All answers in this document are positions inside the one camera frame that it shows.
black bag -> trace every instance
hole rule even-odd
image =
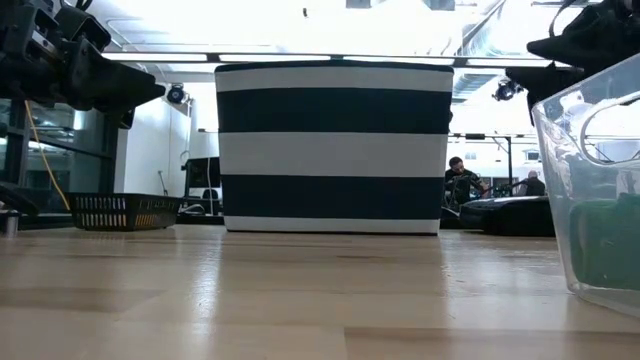
[[[460,209],[460,223],[500,236],[555,236],[547,196],[483,199]]]

wooden tabletop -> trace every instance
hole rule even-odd
[[[2,360],[637,359],[553,239],[140,233],[0,241]]]

person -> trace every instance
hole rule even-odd
[[[459,205],[471,200],[471,187],[483,192],[482,197],[489,195],[489,188],[473,171],[464,168],[462,159],[455,156],[449,160],[449,170],[444,173],[445,190],[451,192],[452,199]]]
[[[514,186],[518,185],[520,186],[518,190],[519,196],[544,196],[547,192],[547,187],[538,179],[538,172],[535,170],[529,171],[527,178]]]

glass wall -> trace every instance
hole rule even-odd
[[[67,213],[51,175],[65,193],[112,192],[117,125],[97,111],[64,104],[31,103],[31,110],[40,143],[24,103],[0,101],[0,122],[9,124],[7,137],[0,139],[0,180],[18,184],[40,206],[39,218]]]
[[[0,99],[0,123],[9,124],[9,114],[11,113],[11,101]]]

striped storage bin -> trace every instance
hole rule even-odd
[[[215,77],[228,230],[437,234],[452,68],[251,63]]]

